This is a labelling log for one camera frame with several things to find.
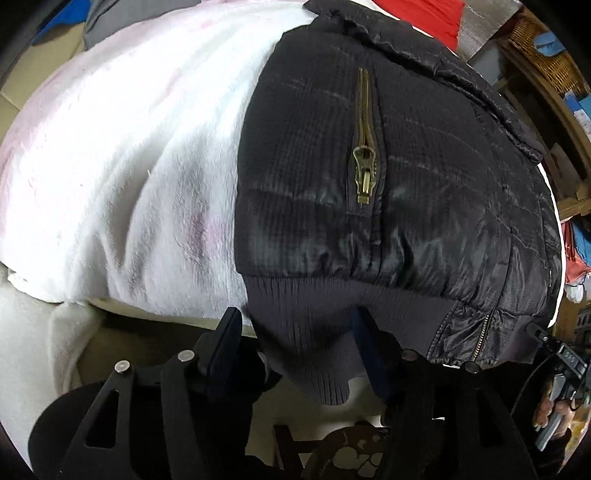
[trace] brass zipper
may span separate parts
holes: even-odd
[[[492,313],[489,313],[486,317],[484,317],[484,322],[482,322],[482,328],[480,330],[480,336],[478,337],[478,341],[476,342],[476,347],[472,352],[472,357],[470,358],[471,361],[475,362],[480,355],[480,350],[482,350],[482,346],[484,345],[484,340],[486,339],[486,333],[488,331],[488,324],[491,321]]]
[[[357,203],[361,205],[369,204],[378,172],[371,105],[369,72],[359,69],[358,140],[357,145],[353,148],[353,158],[355,159]]]

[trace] gray fabric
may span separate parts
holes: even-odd
[[[88,50],[129,25],[200,3],[201,0],[94,0],[86,18],[84,45]]]

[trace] wooden shelf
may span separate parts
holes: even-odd
[[[581,163],[591,177],[591,142],[583,127],[581,127],[572,111],[564,102],[564,99],[521,52],[506,40],[498,40],[498,45],[503,56],[528,79],[534,89],[544,98],[547,105],[556,114],[568,133]]]

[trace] white fluffy blanket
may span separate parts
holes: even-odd
[[[45,301],[111,297],[220,318],[236,152],[258,76],[302,2],[205,3],[121,30],[33,94],[0,147],[0,261]]]

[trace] hand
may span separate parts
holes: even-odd
[[[534,413],[533,425],[534,427],[545,427],[548,425],[548,417],[552,413],[552,409],[554,408],[554,402],[551,401],[548,397],[549,390],[546,395],[540,401],[538,408]],[[570,408],[570,401],[569,400],[561,400],[556,402],[556,412],[561,414],[562,421],[560,425],[556,429],[556,432],[552,436],[552,439],[558,439],[564,436],[566,431],[569,429],[570,422],[573,420],[575,412]]]

